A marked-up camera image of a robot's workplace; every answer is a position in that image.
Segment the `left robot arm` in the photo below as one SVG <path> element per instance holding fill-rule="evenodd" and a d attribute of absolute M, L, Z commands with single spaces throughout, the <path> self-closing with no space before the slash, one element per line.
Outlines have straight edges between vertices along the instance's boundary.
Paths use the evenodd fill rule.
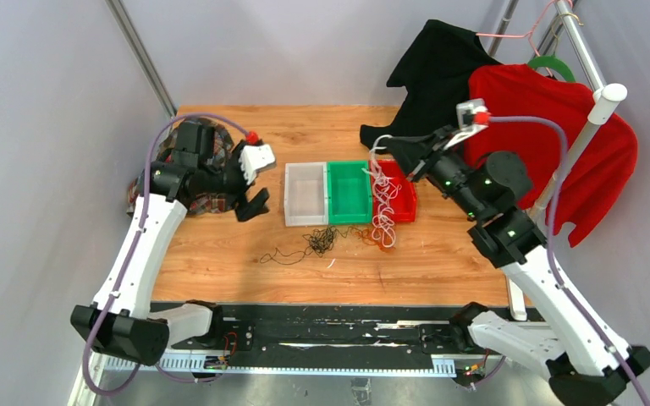
<path fill-rule="evenodd" d="M 267 189 L 248 191 L 276 165 L 272 147 L 256 133 L 235 143 L 220 120 L 189 117 L 169 130 L 135 181 L 135 207 L 126 239 L 107 281 L 89 305 L 74 307 L 70 323 L 88 349 L 138 365 L 155 365 L 176 343 L 195 339 L 205 349 L 225 339 L 223 309 L 202 300 L 151 311 L 157 275 L 171 240 L 193 206 L 220 202 L 246 222 L 269 211 Z"/>

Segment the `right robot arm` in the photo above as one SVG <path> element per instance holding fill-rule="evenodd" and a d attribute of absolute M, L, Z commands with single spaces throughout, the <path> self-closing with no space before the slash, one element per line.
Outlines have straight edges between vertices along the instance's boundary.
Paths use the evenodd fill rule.
<path fill-rule="evenodd" d="M 626 342 L 597 314 L 558 263 L 545 233 L 518 206 L 532 185 L 522 160 L 495 151 L 472 167 L 454 151 L 466 136 L 451 128 L 415 138 L 386 134 L 372 150 L 390 154 L 409 181 L 428 180 L 473 221 L 469 235 L 477 251 L 532 301 L 551 336 L 470 303 L 451 320 L 452 345 L 464 353 L 491 349 L 525 366 L 565 405 L 608 405 L 627 387 L 648 403 L 640 376 L 650 367 L 650 351 Z"/>

